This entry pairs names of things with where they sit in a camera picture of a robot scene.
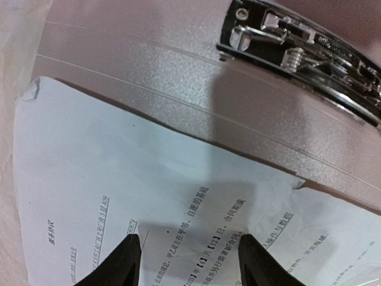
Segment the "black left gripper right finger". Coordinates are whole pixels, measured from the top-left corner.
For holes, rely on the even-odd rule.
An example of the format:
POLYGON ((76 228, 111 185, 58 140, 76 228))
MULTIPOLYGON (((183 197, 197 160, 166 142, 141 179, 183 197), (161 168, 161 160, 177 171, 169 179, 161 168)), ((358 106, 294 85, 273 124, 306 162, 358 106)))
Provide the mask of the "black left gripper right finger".
POLYGON ((289 274, 251 234, 241 236, 239 267, 242 285, 304 286, 289 274))

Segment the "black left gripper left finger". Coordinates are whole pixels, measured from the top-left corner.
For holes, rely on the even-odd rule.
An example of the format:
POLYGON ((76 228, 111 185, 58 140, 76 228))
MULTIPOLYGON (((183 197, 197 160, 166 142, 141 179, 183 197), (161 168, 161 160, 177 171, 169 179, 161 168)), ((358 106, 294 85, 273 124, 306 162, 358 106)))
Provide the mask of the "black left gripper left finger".
POLYGON ((138 286, 140 239, 137 234, 128 235, 108 257, 77 286, 138 286))

